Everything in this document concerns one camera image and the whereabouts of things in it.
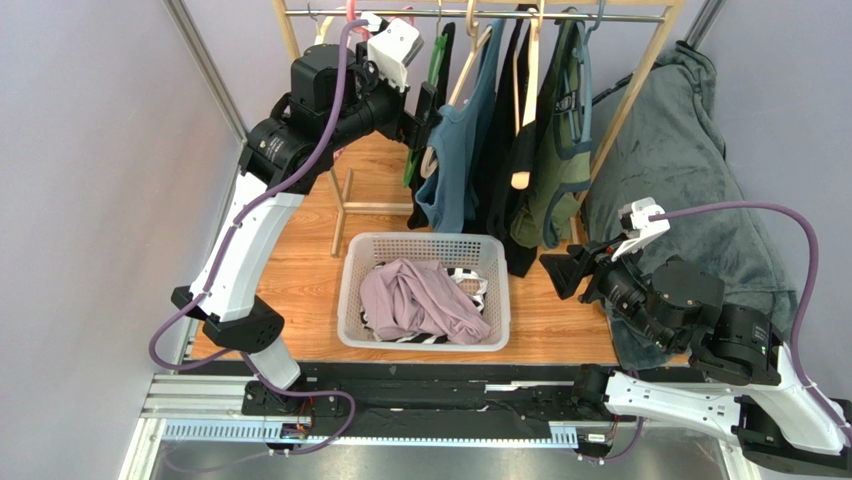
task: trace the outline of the white hanger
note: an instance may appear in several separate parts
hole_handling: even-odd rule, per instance
[[[544,21],[545,0],[541,0],[538,7],[538,16],[530,19],[530,45],[529,45],[529,82],[527,82],[527,98],[524,102],[524,118],[521,127],[525,127],[535,121],[535,103],[538,95],[538,41],[541,34],[541,24]],[[515,172],[512,174],[512,188],[523,190],[530,185],[530,172]]]
[[[476,0],[468,0],[465,22],[467,34],[470,36],[470,53],[467,56],[467,60],[464,62],[461,74],[459,74],[459,79],[456,82],[455,88],[453,88],[452,95],[450,95],[449,102],[447,102],[449,105],[455,105],[456,100],[458,100],[459,95],[461,95],[461,89],[464,87],[464,82],[467,79],[470,70],[473,68],[473,62],[476,60],[479,52],[482,51],[482,47],[484,47],[488,42],[488,39],[491,38],[491,25],[488,25],[485,28],[485,32],[483,32],[481,36],[479,35],[479,22],[473,21],[473,8],[475,6]],[[426,152],[423,154],[423,162],[420,163],[420,176],[423,178],[429,178],[433,173],[435,173],[435,170],[438,169],[438,161],[434,157],[435,149],[432,147],[426,147]]]

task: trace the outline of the gray wall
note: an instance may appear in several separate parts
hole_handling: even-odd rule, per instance
[[[702,45],[718,69],[716,120],[743,194],[795,208],[819,235],[802,361],[824,392],[843,398],[852,398],[850,24],[852,3],[844,0],[728,2]],[[801,288],[804,236],[784,217],[763,218]]]
[[[290,89],[290,62],[284,40],[278,29],[275,12],[270,0],[185,0],[193,20],[204,38],[207,48],[216,63],[219,72],[234,102],[240,110],[247,128],[251,128],[269,115],[269,110],[284,92]],[[311,8],[336,8],[343,0],[314,0]],[[669,43],[681,39],[689,29],[692,19],[701,6],[701,0],[688,0],[683,13],[675,25]],[[288,2],[292,9],[304,9],[307,2],[293,0]],[[405,2],[358,2],[359,8],[401,8]],[[415,8],[437,8],[437,3],[415,3]],[[547,11],[561,11],[567,6],[549,6]],[[464,3],[444,2],[446,9],[463,9]],[[480,8],[512,10],[514,5],[482,5]],[[595,7],[583,7],[583,12],[596,12]],[[658,14],[662,8],[649,7],[607,7],[607,13]],[[425,43],[424,49],[409,67],[409,83],[419,85],[426,76],[432,45],[435,41],[435,19],[420,18],[415,26],[421,30]],[[450,68],[450,85],[461,71],[470,50],[469,37],[464,30],[464,21],[456,27],[456,44],[453,50],[453,65]],[[344,21],[338,18],[329,29],[326,41],[337,43]],[[313,44],[314,22],[309,17],[293,19],[293,26],[299,40],[299,47]],[[508,42],[511,28],[506,28],[503,46]],[[548,22],[542,31],[541,39],[541,76],[550,63],[557,28]],[[604,23],[592,37],[590,43],[593,64],[594,91],[598,92],[629,74],[636,68],[645,49],[653,24]],[[467,90],[473,87],[471,75],[466,82]],[[408,97],[409,111],[414,111],[417,100],[415,94]]]
[[[238,145],[159,0],[3,2],[0,85],[0,478],[115,478]]]

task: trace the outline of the metal rod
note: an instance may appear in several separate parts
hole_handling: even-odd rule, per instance
[[[465,18],[466,11],[464,10],[360,10],[356,14],[373,13],[380,17],[435,17],[439,13],[441,18]],[[312,17],[312,16],[343,16],[346,15],[345,10],[287,10],[287,15],[293,17]],[[531,18],[538,17],[538,14],[529,12],[495,12],[495,11],[475,11],[473,16],[479,18]],[[597,14],[594,13],[545,13],[544,18],[548,20],[583,20],[594,21]],[[603,15],[601,20],[605,22],[633,22],[633,23],[662,23],[663,17],[659,15]]]
[[[699,10],[698,15],[695,16],[695,21],[692,22],[692,25],[689,27],[689,31],[686,32],[686,37],[684,37],[684,41],[686,41],[687,45],[695,49],[701,46],[701,42],[704,41],[704,37],[707,36],[707,32],[710,31],[711,27],[713,27],[713,23],[716,21],[716,17],[719,16],[719,12],[722,11],[722,7],[725,6],[725,1],[726,0],[704,1],[704,4],[701,5],[701,10]]]

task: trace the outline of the clothes rack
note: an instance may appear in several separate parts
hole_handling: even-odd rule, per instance
[[[645,52],[642,54],[642,58],[639,61],[639,65],[636,67],[636,70],[633,73],[633,76],[630,79],[630,83],[627,85],[625,90],[625,94],[621,99],[621,103],[619,103],[618,108],[616,109],[615,115],[612,118],[612,121],[607,127],[606,132],[604,133],[603,139],[601,140],[600,145],[595,152],[593,161],[592,161],[592,171],[591,171],[591,181],[594,182],[595,177],[597,176],[600,168],[603,164],[603,161],[606,159],[609,154],[610,149],[615,143],[615,139],[618,136],[619,130],[621,130],[622,125],[624,125],[625,120],[627,119],[627,115],[630,113],[630,109],[633,107],[634,102],[636,101],[636,97],[639,95],[639,91],[642,89],[642,85],[645,83],[645,80],[648,78],[648,74],[651,72],[651,68],[654,65],[654,61],[656,61],[657,57],[660,54],[660,51],[663,48],[663,45],[666,42],[666,39],[669,37],[669,34],[674,27],[675,22],[680,16],[681,11],[683,10],[683,5],[686,0],[607,0],[608,6],[616,6],[616,5],[630,5],[630,6],[662,6],[665,7],[662,14],[660,15],[614,15],[614,14],[604,14],[601,16],[601,20],[604,22],[633,22],[633,23],[656,23],[657,28],[654,30],[654,33],[651,35],[651,39],[648,42],[648,45],[645,47]],[[335,15],[345,15],[345,12],[342,10],[310,10],[310,9],[299,9],[299,10],[291,10],[287,6],[286,0],[271,0],[272,6],[275,10],[276,17],[278,19],[278,24],[281,29],[281,34],[284,37],[284,43],[287,47],[287,53],[290,56],[291,60],[295,60],[301,56],[301,50],[299,49],[298,41],[296,40],[296,35],[293,30],[293,24],[291,22],[291,17],[314,17],[318,15],[322,16],[335,16]],[[431,0],[412,0],[412,3],[426,3],[431,2]],[[457,3],[464,4],[467,2],[453,2],[453,1],[445,1],[441,4],[441,9],[415,9],[415,10],[379,10],[379,9],[364,9],[360,12],[371,12],[375,13],[379,16],[410,16],[410,17],[435,17],[435,18],[463,18],[465,17],[466,10],[451,10],[451,9],[443,9],[443,3]],[[517,0],[478,0],[479,4],[509,4],[513,5],[518,3]],[[546,3],[550,5],[599,5],[599,0],[549,0]],[[474,12],[475,17],[480,18],[530,18],[533,14],[529,12],[518,12],[518,11],[487,11],[487,10],[478,10]],[[598,18],[596,14],[583,14],[583,13],[549,13],[546,12],[543,15],[543,18],[553,20],[553,19],[574,19],[574,20],[585,20],[585,21],[594,21]],[[335,172],[334,167],[329,170],[328,175],[329,181],[331,182],[332,191],[334,193],[335,201],[338,207],[338,217],[337,224],[334,232],[334,240],[332,241],[331,247],[331,256],[337,257],[340,253],[340,244],[341,239],[343,237],[343,227],[346,222],[347,215],[409,215],[412,211],[412,206],[407,203],[366,203],[366,202],[350,202],[349,195],[352,190],[352,182],[354,179],[354,172],[352,169],[349,169],[346,172],[346,178],[344,180],[343,188],[340,187],[340,183],[337,179],[337,174]],[[587,191],[581,192],[577,195],[577,199],[582,203],[586,198]],[[578,221],[575,218],[572,218],[571,221],[571,233],[572,238],[578,238],[579,228]]]

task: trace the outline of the laundry basket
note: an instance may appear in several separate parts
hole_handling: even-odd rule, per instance
[[[482,311],[482,319],[491,327],[488,337],[475,345],[425,345],[374,340],[361,323],[361,282],[379,263],[392,262],[398,258],[412,261],[440,260],[444,267],[469,268],[488,280],[485,309]],[[465,290],[465,283],[460,286]],[[454,233],[362,233],[349,244],[337,306],[337,335],[350,347],[432,352],[494,352],[505,347],[509,341],[509,319],[509,277],[506,273],[506,260],[503,245],[493,237]]]

